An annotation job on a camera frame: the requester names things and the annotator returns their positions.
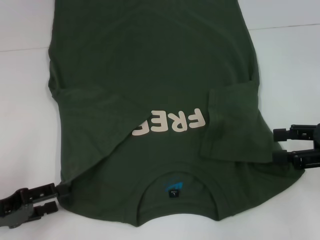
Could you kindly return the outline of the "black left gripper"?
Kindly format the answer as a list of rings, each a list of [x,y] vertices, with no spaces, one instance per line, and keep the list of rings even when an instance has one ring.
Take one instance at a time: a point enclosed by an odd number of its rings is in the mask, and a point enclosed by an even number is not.
[[[65,197],[70,193],[67,184],[50,183],[32,189],[19,189],[11,196],[0,200],[1,223],[26,223],[29,217],[56,213],[59,209],[55,201],[34,207],[33,203]]]

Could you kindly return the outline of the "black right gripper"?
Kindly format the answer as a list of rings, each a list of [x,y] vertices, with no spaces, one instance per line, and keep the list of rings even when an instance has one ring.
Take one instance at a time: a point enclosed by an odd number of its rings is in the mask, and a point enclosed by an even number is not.
[[[272,153],[272,161],[277,165],[291,164],[295,169],[311,169],[320,167],[320,123],[317,125],[296,125],[289,129],[277,128],[273,130],[275,142],[287,140],[313,141],[314,148],[288,152],[286,150]]]

